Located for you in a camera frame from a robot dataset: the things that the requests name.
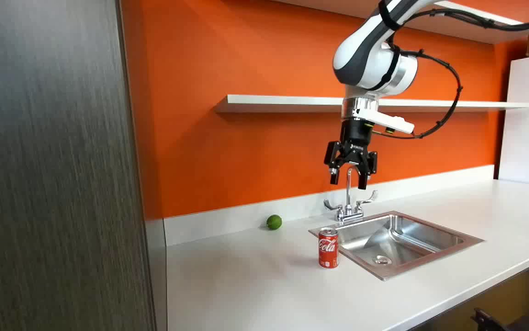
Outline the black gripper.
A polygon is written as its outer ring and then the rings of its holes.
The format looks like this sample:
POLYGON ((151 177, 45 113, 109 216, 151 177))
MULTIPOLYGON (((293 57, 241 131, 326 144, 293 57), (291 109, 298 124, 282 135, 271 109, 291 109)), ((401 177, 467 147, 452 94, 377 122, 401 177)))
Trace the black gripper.
POLYGON ((366 120, 346 120, 340 138, 327 144, 324 164, 331 171, 331 184, 340 182, 344 164, 359 168, 359 190, 368 188, 368 173, 377 171, 379 155, 370 151, 373 125, 366 120))

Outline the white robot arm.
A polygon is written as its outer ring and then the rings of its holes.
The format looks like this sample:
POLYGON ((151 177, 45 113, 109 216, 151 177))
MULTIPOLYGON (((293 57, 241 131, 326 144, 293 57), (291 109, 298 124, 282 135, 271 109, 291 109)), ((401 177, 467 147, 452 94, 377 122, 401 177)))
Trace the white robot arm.
POLYGON ((423 8, 436 0, 381 0, 377 11, 337 50, 333 70, 346 87, 340 138, 327 146, 326 164, 337 184, 344 164, 359 171, 359 188, 377 171, 368 149, 375 125, 412 135, 416 125, 379 111, 379 100, 403 94, 417 76, 417 57, 388 43, 423 8))

